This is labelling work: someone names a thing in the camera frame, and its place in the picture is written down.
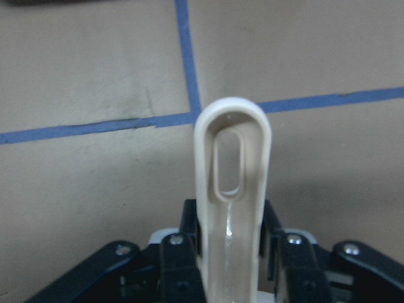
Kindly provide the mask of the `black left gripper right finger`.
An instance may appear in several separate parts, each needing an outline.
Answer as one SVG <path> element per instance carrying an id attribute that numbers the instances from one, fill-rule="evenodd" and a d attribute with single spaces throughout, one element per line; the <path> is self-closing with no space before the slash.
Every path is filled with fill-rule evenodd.
<path id="1" fill-rule="evenodd" d="M 275 302 L 403 302 L 403 265 L 363 242 L 332 250 L 315 237 L 282 226 L 264 202 L 259 253 L 268 258 Z"/>

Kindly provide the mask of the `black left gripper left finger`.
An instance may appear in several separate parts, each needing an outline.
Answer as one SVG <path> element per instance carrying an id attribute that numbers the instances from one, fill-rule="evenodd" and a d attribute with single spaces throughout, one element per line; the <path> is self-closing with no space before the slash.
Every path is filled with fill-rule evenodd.
<path id="1" fill-rule="evenodd" d="M 198 236 L 196 201 L 187 199 L 178 229 L 155 232 L 144 249 L 110 242 L 28 301 L 204 302 Z"/>

